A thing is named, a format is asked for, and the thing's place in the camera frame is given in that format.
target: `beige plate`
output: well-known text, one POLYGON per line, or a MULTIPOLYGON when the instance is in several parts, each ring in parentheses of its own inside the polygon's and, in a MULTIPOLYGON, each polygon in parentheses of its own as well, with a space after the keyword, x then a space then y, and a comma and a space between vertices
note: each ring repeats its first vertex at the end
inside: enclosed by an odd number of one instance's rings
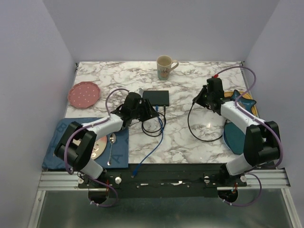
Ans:
MULTIPOLYGON (((106 147, 107 137, 104 136, 101 139, 97 140, 94 144, 94 148, 91 154, 91 158, 95 160, 98 158, 104 151, 106 147)), ((73 143, 75 143, 77 146, 80 144, 80 140, 73 140, 73 143)))

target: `wall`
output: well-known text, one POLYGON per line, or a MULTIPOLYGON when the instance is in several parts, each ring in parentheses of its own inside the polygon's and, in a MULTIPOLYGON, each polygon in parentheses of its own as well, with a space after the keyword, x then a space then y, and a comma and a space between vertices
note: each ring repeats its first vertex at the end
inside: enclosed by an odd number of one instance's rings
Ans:
POLYGON ((0 221, 27 227, 75 64, 41 0, 0 3, 0 221))
POLYGON ((77 61, 244 60, 278 0, 43 0, 77 61))
POLYGON ((253 46, 246 66, 257 74, 253 97, 262 118, 279 124, 291 194, 304 224, 304 2, 281 0, 253 46))

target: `mug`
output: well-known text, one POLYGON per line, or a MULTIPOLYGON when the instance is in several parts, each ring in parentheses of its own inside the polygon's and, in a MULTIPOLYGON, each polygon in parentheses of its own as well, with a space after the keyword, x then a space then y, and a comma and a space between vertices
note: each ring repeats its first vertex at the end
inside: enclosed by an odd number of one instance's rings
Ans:
POLYGON ((157 76, 160 80, 167 80, 169 78, 169 73, 179 65, 178 61, 172 60, 170 56, 159 56, 156 62, 157 76))

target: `silver spoon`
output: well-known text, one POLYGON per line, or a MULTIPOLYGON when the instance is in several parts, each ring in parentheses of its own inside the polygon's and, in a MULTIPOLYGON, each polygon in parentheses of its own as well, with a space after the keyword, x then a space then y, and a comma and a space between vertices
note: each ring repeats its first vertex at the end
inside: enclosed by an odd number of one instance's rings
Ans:
POLYGON ((111 165, 112 145, 114 142, 116 142, 116 135, 114 133, 110 134, 109 142, 111 144, 111 149, 110 149, 110 157, 108 160, 108 165, 111 165))

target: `white marble surface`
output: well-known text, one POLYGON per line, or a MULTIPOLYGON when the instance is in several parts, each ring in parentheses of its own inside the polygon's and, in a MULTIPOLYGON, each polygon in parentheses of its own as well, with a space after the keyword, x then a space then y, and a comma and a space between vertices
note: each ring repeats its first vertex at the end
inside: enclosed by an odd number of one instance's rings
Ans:
MULTIPOLYGON (((81 62, 75 84, 92 81, 99 85, 101 98, 88 109, 68 106, 66 118, 103 117, 106 115, 105 99, 110 91, 124 87, 134 91, 141 87, 149 90, 169 90, 170 106, 166 110, 167 125, 164 139, 159 148, 146 159, 145 163, 222 163, 234 155, 224 144, 223 139, 215 142, 200 142, 189 132, 187 114, 192 99, 206 84, 207 78, 218 71, 237 66, 237 62, 181 62, 171 72, 168 81, 157 78, 155 62, 81 62)), ((241 71, 232 69, 220 75, 225 91, 244 90, 245 83, 241 71)), ((121 104, 126 92, 113 94, 109 101, 110 110, 121 104)), ((193 132, 202 139, 220 136, 224 119, 213 112, 194 105, 190 116, 193 132)), ((145 123, 146 129, 159 128, 157 120, 145 123)), ((161 136, 149 137, 141 130, 141 124, 130 127, 129 163, 140 162, 158 144, 161 136)))

